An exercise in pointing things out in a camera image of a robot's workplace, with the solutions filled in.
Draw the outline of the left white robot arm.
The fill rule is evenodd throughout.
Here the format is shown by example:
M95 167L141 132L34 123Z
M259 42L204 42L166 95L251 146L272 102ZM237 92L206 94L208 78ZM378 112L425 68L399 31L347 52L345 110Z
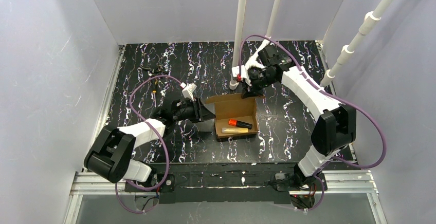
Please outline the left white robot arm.
M111 183L122 179L146 182L152 168L132 159L135 148L164 138L179 121L203 123L214 118L214 107L199 98L165 100L143 122L123 127L104 126L85 156L84 167Z

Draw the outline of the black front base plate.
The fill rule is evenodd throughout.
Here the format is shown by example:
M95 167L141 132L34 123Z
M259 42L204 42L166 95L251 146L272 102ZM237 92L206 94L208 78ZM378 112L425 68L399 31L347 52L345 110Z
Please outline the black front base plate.
M160 204L185 202L272 202L290 204L294 197L313 199L327 189L326 178L299 185L295 163L174 163L160 186Z

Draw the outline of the orange black marker pen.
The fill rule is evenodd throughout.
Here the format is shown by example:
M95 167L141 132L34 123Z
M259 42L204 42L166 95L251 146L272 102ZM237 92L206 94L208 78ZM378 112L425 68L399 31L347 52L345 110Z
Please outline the orange black marker pen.
M231 126L235 126L238 128L246 128L246 129L252 129L253 125L251 123L243 122L240 120L235 119L229 119L228 124Z

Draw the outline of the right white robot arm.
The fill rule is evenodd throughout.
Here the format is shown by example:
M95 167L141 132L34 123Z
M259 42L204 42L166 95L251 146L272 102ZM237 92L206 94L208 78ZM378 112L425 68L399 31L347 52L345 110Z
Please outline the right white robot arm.
M242 98L259 97L266 87L281 83L309 109L316 122L310 149L287 177L293 185L308 184L333 156L355 141L356 109L325 94L292 55L283 56L274 46L258 50L250 60L256 59L260 63L239 63L232 68L232 77L243 84Z

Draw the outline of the brown cardboard box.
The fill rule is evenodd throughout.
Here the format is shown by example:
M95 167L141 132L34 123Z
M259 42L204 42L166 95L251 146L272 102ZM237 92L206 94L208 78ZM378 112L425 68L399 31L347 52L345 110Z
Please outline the brown cardboard box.
M215 133L218 140L227 138L250 137L259 131L257 121L257 101L255 97L242 98L241 94L211 96L204 101L215 111ZM229 125L229 120L237 120L252 125L246 133L223 133L223 128L236 128Z

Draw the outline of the pale yellow marker pen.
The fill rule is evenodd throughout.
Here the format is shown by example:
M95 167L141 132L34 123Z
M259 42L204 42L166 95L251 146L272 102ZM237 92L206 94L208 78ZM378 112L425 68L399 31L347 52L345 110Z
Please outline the pale yellow marker pen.
M223 127L221 129L221 132L223 134L244 134L248 133L248 128L240 128L240 127Z

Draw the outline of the black pliers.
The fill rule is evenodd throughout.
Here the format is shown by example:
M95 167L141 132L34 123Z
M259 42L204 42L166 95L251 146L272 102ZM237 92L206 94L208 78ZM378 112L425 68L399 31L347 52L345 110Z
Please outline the black pliers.
M143 72L146 72L148 75L148 79L159 79L159 76L166 76L169 73L166 70L165 66L162 64L158 64L154 68L140 65L138 69L140 69Z

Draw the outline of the yellow black screwdriver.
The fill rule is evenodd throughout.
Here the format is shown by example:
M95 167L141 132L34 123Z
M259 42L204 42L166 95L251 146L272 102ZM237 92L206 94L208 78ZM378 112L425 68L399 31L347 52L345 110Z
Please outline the yellow black screwdriver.
M157 91L158 91L158 79L154 79L153 90L152 90L154 107L157 107Z

